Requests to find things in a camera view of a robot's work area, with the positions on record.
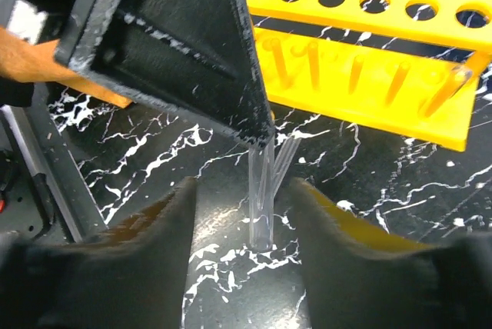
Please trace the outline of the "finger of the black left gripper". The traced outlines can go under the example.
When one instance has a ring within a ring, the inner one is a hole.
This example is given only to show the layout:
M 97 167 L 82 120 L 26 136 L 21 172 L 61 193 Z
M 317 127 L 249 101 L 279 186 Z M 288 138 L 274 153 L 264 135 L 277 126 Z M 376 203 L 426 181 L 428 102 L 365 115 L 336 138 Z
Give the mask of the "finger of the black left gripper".
M 75 0 L 55 60 L 242 144 L 274 134 L 246 0 Z

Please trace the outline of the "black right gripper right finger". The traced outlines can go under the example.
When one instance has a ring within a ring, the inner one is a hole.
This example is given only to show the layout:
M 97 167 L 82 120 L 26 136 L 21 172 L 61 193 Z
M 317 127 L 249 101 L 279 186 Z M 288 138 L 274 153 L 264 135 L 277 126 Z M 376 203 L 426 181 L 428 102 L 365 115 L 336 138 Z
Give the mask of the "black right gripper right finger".
M 289 185 L 314 328 L 489 328 L 491 234 L 422 244 Z

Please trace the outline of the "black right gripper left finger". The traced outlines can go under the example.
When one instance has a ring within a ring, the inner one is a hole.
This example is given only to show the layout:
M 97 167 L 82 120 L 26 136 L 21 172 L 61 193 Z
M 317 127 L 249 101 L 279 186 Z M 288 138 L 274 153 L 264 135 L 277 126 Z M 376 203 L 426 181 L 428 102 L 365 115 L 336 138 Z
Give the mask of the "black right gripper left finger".
M 177 328 L 197 182 L 82 242 L 1 235 L 3 328 Z

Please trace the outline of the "glass test tube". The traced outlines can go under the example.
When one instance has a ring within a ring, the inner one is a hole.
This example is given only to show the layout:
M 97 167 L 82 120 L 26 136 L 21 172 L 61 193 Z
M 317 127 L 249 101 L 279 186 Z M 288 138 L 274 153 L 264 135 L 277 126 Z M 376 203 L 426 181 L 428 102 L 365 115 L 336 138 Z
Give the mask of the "glass test tube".
M 248 152 L 249 246 L 270 251 L 273 244 L 274 138 L 263 149 Z
M 429 118 L 433 115 L 448 99 L 452 98 L 467 84 L 472 74 L 473 72 L 464 65 L 453 68 L 442 86 L 422 104 L 419 115 L 423 118 Z

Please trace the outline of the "yellow test tube rack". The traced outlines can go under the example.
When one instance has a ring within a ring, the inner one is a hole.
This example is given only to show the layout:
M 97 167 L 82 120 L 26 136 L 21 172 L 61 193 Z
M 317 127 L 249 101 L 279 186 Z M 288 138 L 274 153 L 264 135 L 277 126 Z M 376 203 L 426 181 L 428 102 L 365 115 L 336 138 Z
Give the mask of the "yellow test tube rack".
M 252 15 L 393 36 L 468 50 L 464 63 L 256 28 L 268 99 L 292 108 L 433 142 L 467 146 L 475 91 L 491 61 L 491 26 L 470 28 L 460 12 L 491 15 L 491 0 L 247 0 Z M 421 106 L 464 65 L 471 79 L 433 115 Z

